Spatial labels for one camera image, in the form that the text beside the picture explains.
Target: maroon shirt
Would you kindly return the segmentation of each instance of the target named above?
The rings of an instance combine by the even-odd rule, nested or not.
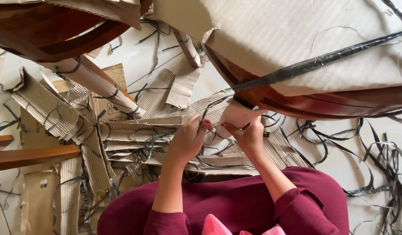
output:
[[[201,234],[213,214],[233,234],[261,235],[277,223],[287,235],[347,235],[349,221],[342,188],[328,175],[310,168],[282,172],[298,188],[273,203],[260,176],[217,183],[182,184],[183,213],[151,210],[157,182],[116,198],[102,213],[98,235]]]

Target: white floor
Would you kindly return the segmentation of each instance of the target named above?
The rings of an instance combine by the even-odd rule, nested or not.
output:
[[[156,58],[156,35],[153,35],[143,43],[139,44],[138,40],[151,34],[155,29],[147,24],[142,25],[142,31],[131,28],[122,35],[123,45],[117,48],[114,53],[109,51],[109,45],[105,45],[99,56],[92,59],[99,67],[104,68],[114,64],[123,63],[125,68],[125,75],[127,84],[129,85],[128,91],[135,91],[140,89],[146,83],[151,83],[157,74],[163,69],[168,68],[172,72],[176,72],[177,67],[182,59],[185,59],[182,50],[177,47],[160,53],[160,59],[156,70],[149,74],[155,64]],[[167,26],[164,25],[164,31],[167,31]],[[118,45],[119,41],[116,39],[112,42],[113,46]],[[165,49],[177,45],[177,41],[173,34],[160,36],[160,49]],[[36,79],[41,79],[39,66],[35,63],[22,59],[10,53],[5,53],[4,71],[0,78],[0,83],[4,84],[4,88],[11,87],[11,84],[16,84],[19,81],[19,67],[25,66],[27,71]],[[45,73],[51,79],[59,79],[51,74],[51,71],[45,70]],[[204,67],[201,77],[195,87],[190,103],[199,99],[209,97],[215,92],[228,88],[229,86],[220,77],[218,72],[214,69],[212,64],[208,62]],[[8,95],[0,96],[0,122],[13,120],[12,115],[2,106],[6,101],[12,110],[19,115],[19,105],[13,100],[8,100]],[[361,129],[361,137],[366,146],[374,142],[371,129],[368,125],[370,122],[379,136],[382,133],[387,133],[389,141],[394,141],[397,146],[402,149],[402,124],[399,124],[388,118],[369,119]],[[334,134],[356,127],[357,120],[340,120],[340,121],[318,121],[315,122],[317,130],[325,134]],[[282,125],[283,130],[287,135],[291,134],[296,127],[296,119],[287,117]],[[8,147],[0,148],[0,150],[20,149],[20,134],[16,126],[11,126],[0,132],[0,135],[11,134],[14,136],[15,141]],[[305,132],[313,140],[318,140],[311,131]],[[353,133],[348,133],[344,136],[352,136]],[[312,163],[319,161],[324,155],[324,148],[322,145],[315,145],[306,142],[304,139],[299,138],[299,133],[296,132],[288,137],[290,143],[297,148],[308,160]],[[342,146],[350,149],[361,158],[365,155],[358,138],[353,138],[348,141],[340,141]],[[374,186],[380,186],[385,183],[386,179],[381,172],[379,172],[371,160],[367,163],[361,162],[359,158],[341,151],[328,145],[329,156],[327,160],[317,165],[316,168],[329,174],[336,179],[339,184],[346,190],[354,190],[359,187],[365,186],[370,180],[370,174],[367,166],[374,174]],[[0,171],[0,190],[10,191],[13,187],[14,193],[22,192],[22,176],[16,178],[18,169],[11,169]],[[350,230],[353,231],[361,222],[377,219],[382,210],[373,205],[386,205],[390,199],[390,195],[386,192],[381,192],[376,195],[364,195],[361,198],[348,199],[349,217],[350,217]],[[22,199],[17,195],[10,195],[0,192],[0,235],[17,235],[20,234],[20,219],[21,211],[20,205]],[[397,225],[397,228],[402,229],[402,224]],[[379,234],[377,225],[374,222],[366,222],[359,226],[356,234],[372,235]]]

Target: person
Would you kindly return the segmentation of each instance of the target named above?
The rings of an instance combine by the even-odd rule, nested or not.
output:
[[[222,126],[260,175],[182,183],[185,165],[213,129],[210,120],[194,115],[176,132],[159,181],[114,199],[99,218],[98,235],[260,235],[274,227],[287,235],[349,234],[346,197],[334,179],[312,168],[279,170],[263,148],[260,117],[244,130]]]

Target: hand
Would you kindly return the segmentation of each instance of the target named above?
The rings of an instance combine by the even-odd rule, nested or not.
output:
[[[263,154],[264,127],[260,122],[260,116],[252,120],[244,130],[239,130],[230,123],[222,123],[221,126],[233,135],[247,157],[251,158]]]
[[[165,161],[182,168],[192,160],[201,150],[207,129],[213,130],[211,121],[204,118],[201,123],[201,115],[192,116],[175,133],[171,145],[166,153]]]

